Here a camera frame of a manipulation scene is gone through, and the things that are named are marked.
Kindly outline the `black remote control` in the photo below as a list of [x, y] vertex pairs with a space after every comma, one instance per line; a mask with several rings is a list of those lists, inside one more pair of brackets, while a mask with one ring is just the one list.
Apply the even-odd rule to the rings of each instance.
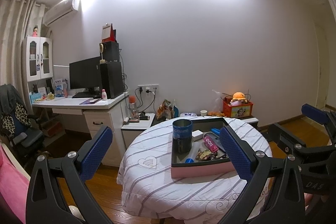
[[219, 139], [219, 136], [218, 136], [218, 135], [216, 135], [215, 133], [212, 133], [212, 132], [208, 132], [208, 133], [206, 133], [206, 135], [207, 135], [208, 137], [210, 137], [210, 138], [213, 140], [213, 142], [218, 146], [218, 148], [219, 148], [222, 152], [224, 152], [224, 153], [226, 152], [226, 151], [224, 150], [224, 148], [223, 148], [221, 142], [220, 142], [220, 139]]

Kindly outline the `pink box with dark tray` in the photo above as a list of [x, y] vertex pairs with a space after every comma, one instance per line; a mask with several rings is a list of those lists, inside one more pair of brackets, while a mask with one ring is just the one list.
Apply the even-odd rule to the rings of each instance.
[[[205, 118], [192, 120], [193, 131], [200, 130], [203, 132], [203, 137], [207, 136], [206, 133], [211, 132], [212, 128], [222, 129], [228, 123], [224, 118]], [[171, 152], [171, 177], [172, 178], [190, 178], [202, 177], [215, 174], [225, 174], [234, 171], [235, 168], [226, 153], [218, 150], [218, 155], [214, 160], [210, 161], [197, 161], [193, 163], [185, 163], [188, 153], [175, 153], [173, 149]]]

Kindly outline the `white glass-door cabinet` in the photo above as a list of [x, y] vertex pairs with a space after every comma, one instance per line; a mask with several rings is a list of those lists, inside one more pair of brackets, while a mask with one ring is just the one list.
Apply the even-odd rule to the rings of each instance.
[[28, 36], [23, 40], [23, 75], [27, 82], [53, 77], [52, 40]]

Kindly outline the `clear tube with blue cap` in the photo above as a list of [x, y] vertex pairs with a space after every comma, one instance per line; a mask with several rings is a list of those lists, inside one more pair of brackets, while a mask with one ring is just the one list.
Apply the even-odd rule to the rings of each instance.
[[192, 144], [192, 147], [190, 149], [189, 154], [187, 155], [186, 159], [185, 159], [185, 163], [193, 163], [196, 160], [196, 157], [199, 153], [199, 148], [201, 146], [201, 143], [198, 141], [195, 141]]

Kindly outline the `pink white lotion bottle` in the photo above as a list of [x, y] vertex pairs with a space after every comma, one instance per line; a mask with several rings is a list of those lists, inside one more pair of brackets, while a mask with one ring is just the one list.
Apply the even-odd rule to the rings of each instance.
[[108, 99], [107, 98], [107, 93], [106, 93], [105, 89], [102, 90], [101, 97], [102, 97], [102, 100], [107, 100]]

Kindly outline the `snack bag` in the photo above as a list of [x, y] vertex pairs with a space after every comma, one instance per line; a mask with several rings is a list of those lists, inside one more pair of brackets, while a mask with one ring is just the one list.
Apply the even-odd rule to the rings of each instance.
[[158, 110], [156, 111], [156, 118], [159, 119], [172, 119], [174, 118], [174, 110], [172, 107], [172, 103], [169, 100], [164, 100], [160, 105]]

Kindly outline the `white small box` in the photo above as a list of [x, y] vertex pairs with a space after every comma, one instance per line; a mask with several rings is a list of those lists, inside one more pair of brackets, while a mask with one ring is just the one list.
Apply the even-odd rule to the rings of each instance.
[[203, 132], [200, 130], [195, 130], [192, 132], [192, 141], [198, 141], [203, 139]]

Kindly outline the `white striped table cloth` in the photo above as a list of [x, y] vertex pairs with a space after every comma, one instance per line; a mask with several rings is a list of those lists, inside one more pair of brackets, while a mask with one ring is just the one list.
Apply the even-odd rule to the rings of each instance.
[[117, 176], [123, 209], [133, 216], [218, 223], [246, 185], [236, 172], [171, 178], [173, 121], [141, 133], [127, 148]]

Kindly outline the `blue stapler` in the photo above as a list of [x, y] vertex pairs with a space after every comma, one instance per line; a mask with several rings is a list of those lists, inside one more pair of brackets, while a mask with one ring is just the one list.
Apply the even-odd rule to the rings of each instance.
[[211, 132], [212, 132], [213, 134], [217, 135], [217, 136], [219, 136], [220, 133], [221, 133], [221, 131], [220, 131], [219, 129], [217, 129], [217, 128], [212, 128], [212, 129], [211, 129]]

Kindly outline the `pink lanyard keychain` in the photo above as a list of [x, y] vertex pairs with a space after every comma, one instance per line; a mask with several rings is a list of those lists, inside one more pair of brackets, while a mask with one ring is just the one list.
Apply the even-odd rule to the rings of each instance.
[[218, 155], [218, 146], [213, 140], [207, 136], [203, 137], [203, 140], [199, 146], [198, 153], [196, 155], [197, 161], [210, 161], [214, 160]]

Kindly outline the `orange plush toy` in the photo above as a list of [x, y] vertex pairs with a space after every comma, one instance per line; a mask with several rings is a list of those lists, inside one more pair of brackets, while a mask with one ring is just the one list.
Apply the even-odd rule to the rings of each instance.
[[244, 105], [247, 104], [248, 101], [242, 92], [236, 92], [232, 96], [232, 100], [230, 101], [231, 106], [239, 106], [239, 105]]

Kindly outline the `blue black Cooltime cup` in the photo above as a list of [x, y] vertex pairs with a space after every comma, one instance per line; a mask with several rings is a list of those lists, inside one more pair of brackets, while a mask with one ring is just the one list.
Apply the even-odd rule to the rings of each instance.
[[173, 149], [175, 153], [188, 153], [192, 147], [193, 123], [189, 119], [173, 121]]

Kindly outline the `bottle with red cap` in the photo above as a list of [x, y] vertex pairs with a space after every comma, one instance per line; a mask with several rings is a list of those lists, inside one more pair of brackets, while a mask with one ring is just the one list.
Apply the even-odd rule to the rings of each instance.
[[129, 96], [129, 109], [131, 119], [139, 119], [137, 101], [135, 96]]

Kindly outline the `small black upper speaker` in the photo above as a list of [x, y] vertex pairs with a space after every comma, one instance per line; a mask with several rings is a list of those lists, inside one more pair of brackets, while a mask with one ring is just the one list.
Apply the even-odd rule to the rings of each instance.
[[100, 53], [103, 60], [120, 61], [120, 48], [118, 42], [100, 43]]

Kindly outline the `white wall power strip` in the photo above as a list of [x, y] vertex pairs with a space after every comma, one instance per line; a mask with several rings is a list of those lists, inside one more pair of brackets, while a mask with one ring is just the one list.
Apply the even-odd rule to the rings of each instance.
[[138, 85], [138, 88], [145, 93], [156, 93], [159, 89], [159, 84]]

